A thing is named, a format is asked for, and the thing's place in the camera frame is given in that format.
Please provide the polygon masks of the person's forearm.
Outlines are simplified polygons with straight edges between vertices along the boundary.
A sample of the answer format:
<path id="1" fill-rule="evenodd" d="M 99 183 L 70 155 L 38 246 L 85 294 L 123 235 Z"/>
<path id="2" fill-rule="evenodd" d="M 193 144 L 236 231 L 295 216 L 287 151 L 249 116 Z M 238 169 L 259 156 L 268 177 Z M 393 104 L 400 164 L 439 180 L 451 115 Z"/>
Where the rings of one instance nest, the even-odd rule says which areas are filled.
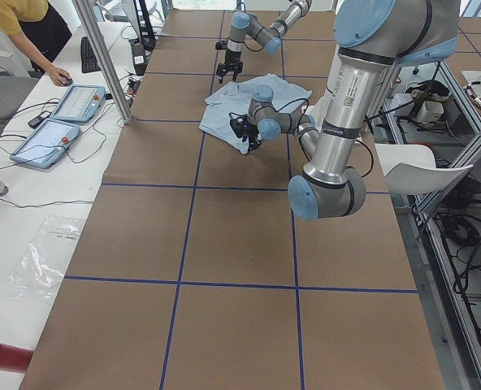
<path id="1" fill-rule="evenodd" d="M 16 48 L 24 54 L 30 61 L 43 69 L 50 75 L 53 73 L 54 66 L 41 51 L 28 39 L 24 32 L 20 31 L 15 34 L 8 34 L 7 37 L 16 46 Z"/>

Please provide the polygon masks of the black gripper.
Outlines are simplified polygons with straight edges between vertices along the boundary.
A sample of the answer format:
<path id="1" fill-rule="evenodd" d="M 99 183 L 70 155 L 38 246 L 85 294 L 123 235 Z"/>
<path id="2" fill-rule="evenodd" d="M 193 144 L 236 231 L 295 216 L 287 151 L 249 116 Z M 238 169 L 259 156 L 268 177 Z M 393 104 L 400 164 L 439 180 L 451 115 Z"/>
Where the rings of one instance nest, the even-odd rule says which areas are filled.
<path id="1" fill-rule="evenodd" d="M 223 83 L 224 77 L 229 72 L 233 72 L 232 80 L 236 81 L 237 77 L 242 73 L 243 62 L 241 61 L 241 51 L 227 50 L 223 63 L 220 63 L 216 69 L 216 75 L 220 84 Z"/>
<path id="2" fill-rule="evenodd" d="M 242 130 L 242 141 L 249 142 L 248 151 L 251 152 L 258 149 L 261 146 L 262 142 L 259 139 L 259 131 L 257 126 L 251 124 L 247 119 L 245 119 L 244 123 L 242 124 Z"/>

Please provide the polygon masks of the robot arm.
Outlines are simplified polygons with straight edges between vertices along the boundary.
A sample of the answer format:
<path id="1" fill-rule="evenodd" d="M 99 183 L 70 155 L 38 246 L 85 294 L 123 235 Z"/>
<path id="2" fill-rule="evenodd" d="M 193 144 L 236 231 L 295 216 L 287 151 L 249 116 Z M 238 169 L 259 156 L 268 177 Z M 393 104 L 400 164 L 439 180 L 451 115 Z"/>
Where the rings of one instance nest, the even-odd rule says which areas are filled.
<path id="1" fill-rule="evenodd" d="M 433 63 L 457 46 L 458 1 L 345 1 L 334 22 L 340 70 L 322 128 L 301 114 L 281 114 L 272 90 L 260 87 L 245 116 L 263 140 L 293 134 L 310 156 L 288 184 L 288 200 L 302 219 L 351 215 L 366 198 L 349 155 L 371 104 L 380 73 L 391 67 Z"/>
<path id="2" fill-rule="evenodd" d="M 238 5 L 232 15 L 227 39 L 219 40 L 215 44 L 216 50 L 225 51 L 224 61 L 217 65 L 215 72 L 219 83 L 223 83 L 223 78 L 230 72 L 233 74 L 234 81 L 242 73 L 244 63 L 241 61 L 241 54 L 243 48 L 246 47 L 246 37 L 250 37 L 258 43 L 261 46 L 260 50 L 274 54 L 281 46 L 282 37 L 308 13 L 311 5 L 310 0 L 291 1 L 288 9 L 269 27 L 265 27 L 255 14 L 241 10 L 241 5 Z"/>

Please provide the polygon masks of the person's hand on mouse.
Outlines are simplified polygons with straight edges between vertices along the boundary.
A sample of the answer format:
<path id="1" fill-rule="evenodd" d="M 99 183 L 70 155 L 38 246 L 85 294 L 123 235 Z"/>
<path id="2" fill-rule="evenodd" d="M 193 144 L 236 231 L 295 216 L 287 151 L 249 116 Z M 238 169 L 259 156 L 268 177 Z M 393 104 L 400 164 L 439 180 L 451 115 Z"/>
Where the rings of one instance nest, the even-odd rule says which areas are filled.
<path id="1" fill-rule="evenodd" d="M 48 67 L 45 70 L 45 73 L 50 77 L 52 82 L 57 86 L 66 86 L 66 85 L 63 85 L 63 82 L 61 80 L 61 76 L 66 76 L 66 77 L 71 78 L 68 71 L 66 71 L 62 68 L 59 68 L 59 67 L 55 67 L 55 66 Z"/>

